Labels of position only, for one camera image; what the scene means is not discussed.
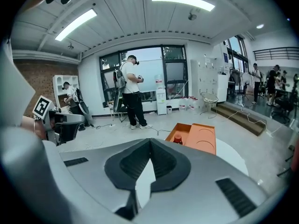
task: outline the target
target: white ceiling panel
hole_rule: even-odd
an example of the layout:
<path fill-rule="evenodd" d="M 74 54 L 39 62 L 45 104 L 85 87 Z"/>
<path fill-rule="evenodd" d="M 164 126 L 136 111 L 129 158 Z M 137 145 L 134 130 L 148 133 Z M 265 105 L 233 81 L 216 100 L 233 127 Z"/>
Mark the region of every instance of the white ceiling panel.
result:
<path fill-rule="evenodd" d="M 16 18 L 12 33 L 14 49 L 32 49 L 63 53 L 75 57 L 80 52 L 89 53 L 101 45 L 117 43 L 116 39 L 133 40 L 146 33 L 166 32 L 176 36 L 192 36 L 195 40 L 221 42 L 226 34 L 232 35 L 236 26 L 244 26 L 252 35 L 259 35 L 288 24 L 271 0 L 205 0 L 215 5 L 208 12 L 192 6 L 151 0 L 71 0 L 62 5 L 60 0 L 43 3 Z M 97 16 L 84 23 L 62 42 L 55 37 L 72 21 L 93 8 Z M 193 21 L 189 14 L 197 16 Z M 256 25 L 264 23 L 263 29 Z M 72 44 L 73 50 L 67 47 Z"/>
<path fill-rule="evenodd" d="M 144 1 L 147 32 L 168 31 L 176 4 L 171 2 L 152 2 L 152 0 Z"/>
<path fill-rule="evenodd" d="M 145 32 L 142 0 L 104 0 L 125 35 Z"/>

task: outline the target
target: brick wall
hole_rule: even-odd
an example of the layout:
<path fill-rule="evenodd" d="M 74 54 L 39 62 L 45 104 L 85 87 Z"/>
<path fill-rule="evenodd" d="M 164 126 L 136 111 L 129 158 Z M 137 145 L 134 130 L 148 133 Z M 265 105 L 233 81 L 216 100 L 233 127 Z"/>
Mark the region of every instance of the brick wall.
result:
<path fill-rule="evenodd" d="M 77 65 L 73 64 L 36 60 L 15 60 L 14 63 L 27 82 L 36 91 L 24 113 L 24 115 L 28 117 L 33 117 L 32 110 L 41 95 L 52 100 L 56 105 L 52 82 L 53 76 L 78 76 L 78 67 Z"/>

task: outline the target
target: step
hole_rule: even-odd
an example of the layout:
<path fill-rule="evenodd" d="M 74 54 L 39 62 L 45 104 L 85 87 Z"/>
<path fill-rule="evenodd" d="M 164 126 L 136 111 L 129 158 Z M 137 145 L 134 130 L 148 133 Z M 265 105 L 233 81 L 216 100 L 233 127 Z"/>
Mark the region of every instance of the step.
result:
<path fill-rule="evenodd" d="M 232 106 L 230 104 L 227 104 L 227 103 L 218 104 L 217 106 L 221 107 L 223 109 L 227 109 L 227 110 L 229 110 L 229 111 L 231 111 L 233 113 L 236 113 L 237 111 L 241 110 L 241 106 L 240 106 L 240 108 L 239 107 L 236 108 L 236 107 L 234 107 L 234 106 Z M 247 118 L 247 115 L 248 115 L 248 113 L 246 113 L 246 112 L 238 112 L 238 114 L 241 115 L 241 116 L 243 116 L 243 117 L 245 117 L 245 118 Z M 256 116 L 254 114 L 248 115 L 248 118 L 249 118 L 249 120 L 251 122 L 257 122 L 259 120 L 262 121 L 264 124 L 262 122 L 258 122 L 256 124 L 259 125 L 260 127 L 263 127 L 263 128 L 266 126 L 265 124 L 267 124 L 267 121 L 265 119 L 262 119 L 261 117 Z"/>
<path fill-rule="evenodd" d="M 213 107 L 211 109 L 214 112 L 217 112 L 217 114 L 222 115 L 225 118 L 228 118 L 229 116 L 231 116 L 232 114 L 234 114 L 234 111 L 230 111 L 228 109 L 222 108 L 222 107 Z M 253 134 L 255 134 L 256 136 L 259 136 L 263 130 L 265 129 L 265 125 L 264 127 L 258 125 L 258 124 L 252 124 L 250 122 L 248 122 L 247 116 L 243 116 L 240 115 L 241 112 L 233 115 L 232 117 L 229 118 L 229 120 L 235 122 L 236 124 L 242 126 L 243 128 L 247 129 L 248 131 L 252 132 Z"/>

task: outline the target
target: window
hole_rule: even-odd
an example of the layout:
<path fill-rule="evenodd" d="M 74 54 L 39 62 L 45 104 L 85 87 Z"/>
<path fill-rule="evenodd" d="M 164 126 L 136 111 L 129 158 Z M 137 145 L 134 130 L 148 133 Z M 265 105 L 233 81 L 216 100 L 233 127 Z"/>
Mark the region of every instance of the window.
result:
<path fill-rule="evenodd" d="M 185 83 L 167 84 L 167 95 L 169 99 L 174 97 L 181 98 L 185 96 L 185 90 L 183 89 Z"/>
<path fill-rule="evenodd" d="M 113 55 L 108 55 L 105 56 L 101 59 L 101 63 L 102 63 L 102 70 L 106 70 L 109 68 L 113 68 L 115 66 L 119 66 L 120 62 L 119 62 L 119 57 L 118 54 L 113 54 Z"/>
<path fill-rule="evenodd" d="M 167 81 L 184 80 L 184 62 L 166 63 Z"/>
<path fill-rule="evenodd" d="M 114 100 L 115 67 L 126 61 L 129 55 L 135 55 L 139 61 L 135 72 L 144 78 L 144 82 L 138 84 L 143 102 L 156 100 L 157 75 L 164 78 L 167 98 L 188 96 L 188 86 L 184 86 L 188 80 L 184 46 L 155 46 L 120 51 L 100 58 L 101 80 L 106 102 Z"/>
<path fill-rule="evenodd" d="M 225 45 L 226 45 L 227 48 L 230 48 L 228 39 L 225 40 Z"/>
<path fill-rule="evenodd" d="M 143 93 L 141 93 L 140 97 L 141 97 L 142 102 L 153 101 L 153 100 L 156 100 L 156 92 L 154 92 L 154 91 L 143 92 Z"/>
<path fill-rule="evenodd" d="M 184 52 L 182 47 L 163 47 L 165 60 L 183 60 Z"/>
<path fill-rule="evenodd" d="M 122 61 L 126 61 L 129 55 L 136 56 L 138 61 L 150 61 L 162 59 L 162 52 L 160 47 L 143 48 L 128 50 L 121 53 Z"/>
<path fill-rule="evenodd" d="M 228 43 L 228 56 L 230 58 L 233 57 L 233 67 L 240 71 L 242 78 L 242 74 L 248 70 L 248 59 L 244 40 L 237 35 L 229 38 Z M 235 89 L 239 93 L 243 93 L 243 87 L 236 85 Z"/>
<path fill-rule="evenodd" d="M 230 41 L 231 49 L 238 52 L 239 54 L 242 54 L 238 38 L 233 36 L 232 38 L 229 39 L 229 41 Z"/>

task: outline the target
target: tree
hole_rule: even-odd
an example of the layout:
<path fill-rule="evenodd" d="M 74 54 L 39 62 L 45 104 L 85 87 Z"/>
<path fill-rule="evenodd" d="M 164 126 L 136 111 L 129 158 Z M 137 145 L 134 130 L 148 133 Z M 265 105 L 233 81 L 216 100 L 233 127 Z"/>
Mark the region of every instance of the tree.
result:
<path fill-rule="evenodd" d="M 183 59 L 183 49 L 181 47 L 163 47 L 165 60 Z"/>
<path fill-rule="evenodd" d="M 122 62 L 126 60 L 126 55 L 127 51 L 121 53 Z M 103 70 L 120 65 L 118 55 L 107 56 L 106 58 L 102 59 L 102 63 Z"/>

